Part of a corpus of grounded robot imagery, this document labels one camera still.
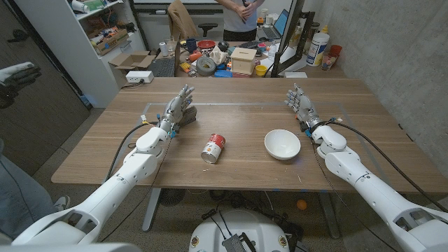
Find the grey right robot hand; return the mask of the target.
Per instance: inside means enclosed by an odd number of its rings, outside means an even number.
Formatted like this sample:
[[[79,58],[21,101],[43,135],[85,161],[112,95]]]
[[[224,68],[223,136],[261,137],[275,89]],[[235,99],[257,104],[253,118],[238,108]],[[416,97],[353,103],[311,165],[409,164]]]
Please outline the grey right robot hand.
[[[292,108],[297,119],[300,123],[300,130],[302,132],[309,131],[312,133],[317,127],[323,124],[322,119],[320,119],[315,106],[309,99],[309,97],[304,93],[301,87],[294,84],[294,89],[289,90],[286,94],[287,99],[284,101],[285,104]]]

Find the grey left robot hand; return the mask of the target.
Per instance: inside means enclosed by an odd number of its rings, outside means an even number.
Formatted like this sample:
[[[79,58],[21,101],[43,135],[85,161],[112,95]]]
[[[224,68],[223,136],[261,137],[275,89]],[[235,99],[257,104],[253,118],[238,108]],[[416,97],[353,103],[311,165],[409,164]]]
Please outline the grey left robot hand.
[[[191,106],[194,87],[184,85],[179,94],[175,96],[164,108],[158,127],[170,133],[179,132],[179,129],[196,121],[197,108]]]

